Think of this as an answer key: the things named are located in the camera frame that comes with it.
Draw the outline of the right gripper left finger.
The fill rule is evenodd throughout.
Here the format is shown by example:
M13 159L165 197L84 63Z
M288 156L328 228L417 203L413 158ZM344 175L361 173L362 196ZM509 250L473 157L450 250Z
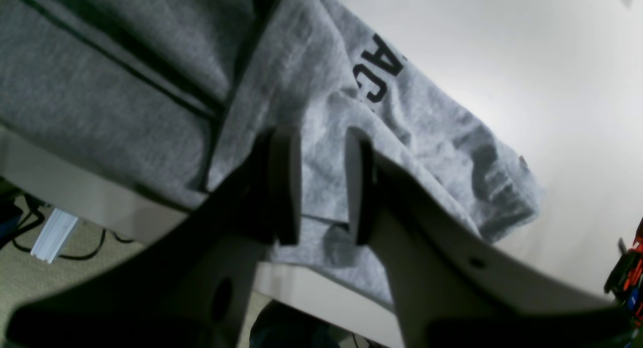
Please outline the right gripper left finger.
M137 256L19 307L7 347L235 347L258 263L300 236L299 133L260 133L250 156Z

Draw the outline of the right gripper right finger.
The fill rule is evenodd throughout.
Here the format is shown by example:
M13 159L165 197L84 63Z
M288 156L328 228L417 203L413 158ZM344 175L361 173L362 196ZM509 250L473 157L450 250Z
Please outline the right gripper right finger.
M345 136L349 226L383 264L406 347L624 347L624 309L507 256L456 222L408 172Z

